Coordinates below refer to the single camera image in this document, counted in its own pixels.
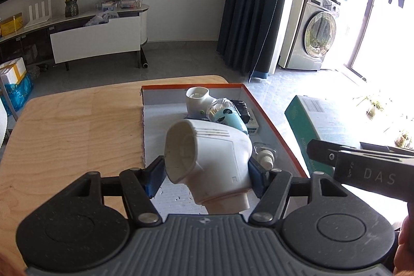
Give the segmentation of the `person's right hand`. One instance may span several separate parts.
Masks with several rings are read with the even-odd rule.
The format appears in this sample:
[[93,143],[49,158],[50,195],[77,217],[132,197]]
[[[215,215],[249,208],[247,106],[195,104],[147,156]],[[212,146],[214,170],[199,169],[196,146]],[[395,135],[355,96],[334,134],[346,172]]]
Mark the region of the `person's right hand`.
[[408,203],[408,216],[398,235],[393,275],[413,275],[413,203]]

